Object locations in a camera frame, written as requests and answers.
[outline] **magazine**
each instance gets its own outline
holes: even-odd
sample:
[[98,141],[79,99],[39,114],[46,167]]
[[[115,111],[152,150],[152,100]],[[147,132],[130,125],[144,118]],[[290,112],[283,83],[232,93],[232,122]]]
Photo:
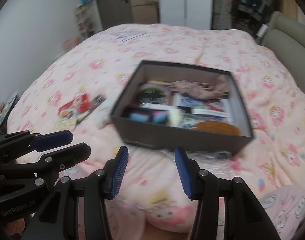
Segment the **magazine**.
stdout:
[[223,117],[211,116],[211,115],[183,114],[182,121],[180,122],[179,127],[192,130],[196,128],[198,123],[205,121],[216,121],[216,122],[225,122],[228,124],[233,124],[229,118],[223,118]]
[[233,124],[230,103],[229,100],[225,98],[198,100],[189,96],[184,96],[180,93],[176,93],[173,98],[173,106],[189,107],[191,109],[192,114],[208,116],[208,118],[210,118],[211,116],[221,117],[224,118],[224,122]]

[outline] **red package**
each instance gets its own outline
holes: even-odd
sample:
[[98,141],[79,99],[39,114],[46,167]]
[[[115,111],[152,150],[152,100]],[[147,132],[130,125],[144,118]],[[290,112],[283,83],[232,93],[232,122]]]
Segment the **red package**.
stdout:
[[77,114],[84,113],[87,110],[89,110],[88,94],[83,94],[60,107],[58,110],[58,116],[63,119],[67,117],[71,118]]

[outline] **bed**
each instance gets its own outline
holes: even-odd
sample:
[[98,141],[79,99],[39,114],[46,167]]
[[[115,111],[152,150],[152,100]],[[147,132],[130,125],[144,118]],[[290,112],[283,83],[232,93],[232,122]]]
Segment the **bed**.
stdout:
[[[284,185],[305,190],[305,29],[289,31],[287,20],[280,13],[273,15],[263,46],[239,30],[197,31],[162,24],[112,27],[62,56],[31,84],[8,118],[8,133],[52,132],[59,107],[81,90],[90,98],[103,94],[115,100],[143,59],[219,68],[233,73],[255,134],[229,161],[226,178],[242,177],[257,198]],[[300,57],[294,58],[293,51]],[[72,144],[91,146],[89,160],[61,176],[84,177],[102,168],[124,145],[112,124],[98,130],[94,118],[92,113],[73,132]],[[134,201],[155,227],[188,232],[197,203],[184,194],[174,162],[160,151],[129,146],[129,152],[119,196]],[[32,152],[18,162],[36,162],[39,156]]]

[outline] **cabinet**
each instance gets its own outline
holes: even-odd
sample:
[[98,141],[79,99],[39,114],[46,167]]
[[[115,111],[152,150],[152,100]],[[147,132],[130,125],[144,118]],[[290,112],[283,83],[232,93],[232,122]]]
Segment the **cabinet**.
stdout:
[[159,15],[164,24],[209,30],[212,0],[159,0]]

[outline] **door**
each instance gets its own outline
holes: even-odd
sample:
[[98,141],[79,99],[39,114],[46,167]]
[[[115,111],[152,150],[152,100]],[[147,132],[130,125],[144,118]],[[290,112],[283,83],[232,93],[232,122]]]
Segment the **door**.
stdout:
[[132,23],[129,0],[97,0],[103,29],[124,23]]

